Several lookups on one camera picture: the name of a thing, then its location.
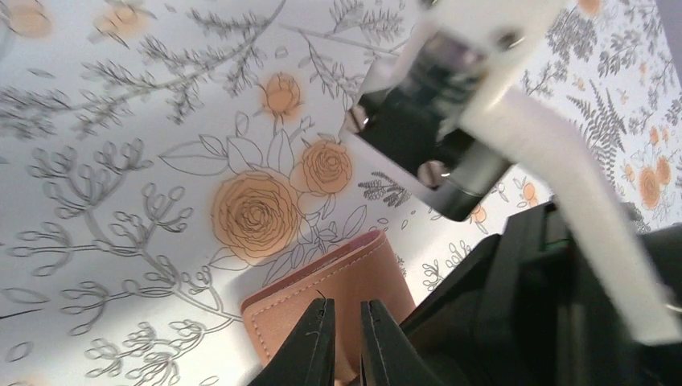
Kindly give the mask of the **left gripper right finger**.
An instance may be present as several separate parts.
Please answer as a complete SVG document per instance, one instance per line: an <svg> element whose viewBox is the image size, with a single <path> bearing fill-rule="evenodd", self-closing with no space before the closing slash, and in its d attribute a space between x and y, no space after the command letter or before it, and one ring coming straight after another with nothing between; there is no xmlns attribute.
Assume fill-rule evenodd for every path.
<svg viewBox="0 0 682 386"><path fill-rule="evenodd" d="M441 385L403 334L384 303L360 304L360 383L375 386Z"/></svg>

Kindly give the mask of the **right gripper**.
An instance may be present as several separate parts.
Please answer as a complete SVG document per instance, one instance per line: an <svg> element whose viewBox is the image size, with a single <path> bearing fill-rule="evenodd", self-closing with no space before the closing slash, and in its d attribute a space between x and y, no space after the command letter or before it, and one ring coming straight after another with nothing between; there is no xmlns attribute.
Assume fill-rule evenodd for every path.
<svg viewBox="0 0 682 386"><path fill-rule="evenodd" d="M630 336L551 202L481 240L401 327L452 385L681 382L681 346Z"/></svg>

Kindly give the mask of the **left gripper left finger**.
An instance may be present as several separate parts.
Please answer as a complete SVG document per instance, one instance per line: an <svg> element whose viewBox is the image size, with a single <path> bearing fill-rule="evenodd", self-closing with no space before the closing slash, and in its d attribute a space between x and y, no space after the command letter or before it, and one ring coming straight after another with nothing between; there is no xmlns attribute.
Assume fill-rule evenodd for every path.
<svg viewBox="0 0 682 386"><path fill-rule="evenodd" d="M279 351L249 386L328 386L335 383L335 301L316 298Z"/></svg>

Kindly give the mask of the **brown leather card holder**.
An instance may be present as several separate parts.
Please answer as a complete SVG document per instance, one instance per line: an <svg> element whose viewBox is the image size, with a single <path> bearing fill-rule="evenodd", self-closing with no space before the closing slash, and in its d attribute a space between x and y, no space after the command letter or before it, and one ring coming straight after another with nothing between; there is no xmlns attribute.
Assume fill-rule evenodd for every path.
<svg viewBox="0 0 682 386"><path fill-rule="evenodd" d="M359 375L360 304L382 301L397 322L416 308L388 238L370 231L247 297L241 304L245 329L261 364L279 351L315 298L335 302L335 381Z"/></svg>

